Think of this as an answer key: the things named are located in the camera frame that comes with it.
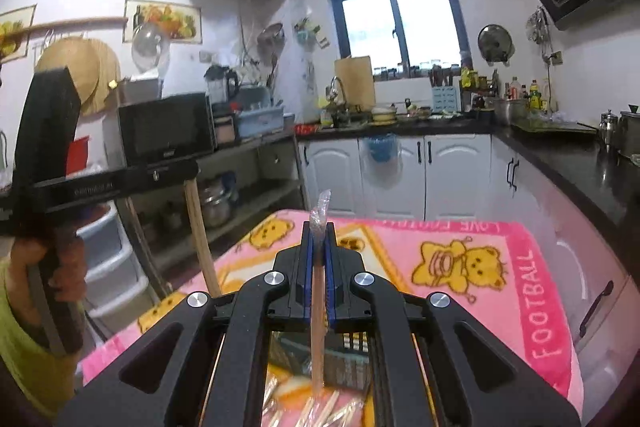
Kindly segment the green sleeve forearm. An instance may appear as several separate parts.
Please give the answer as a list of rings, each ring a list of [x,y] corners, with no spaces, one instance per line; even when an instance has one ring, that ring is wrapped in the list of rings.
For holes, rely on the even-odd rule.
[[[51,426],[75,395],[79,355],[56,357],[22,329],[6,295],[1,261],[1,425]]]

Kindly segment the left hand on gripper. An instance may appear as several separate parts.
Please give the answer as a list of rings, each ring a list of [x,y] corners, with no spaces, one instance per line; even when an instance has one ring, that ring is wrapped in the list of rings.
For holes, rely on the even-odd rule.
[[[87,292],[84,242],[77,234],[61,245],[35,237],[15,239],[4,276],[6,298],[17,321],[39,329],[42,320],[29,283],[29,271],[35,269],[42,270],[39,277],[56,301],[79,303]]]

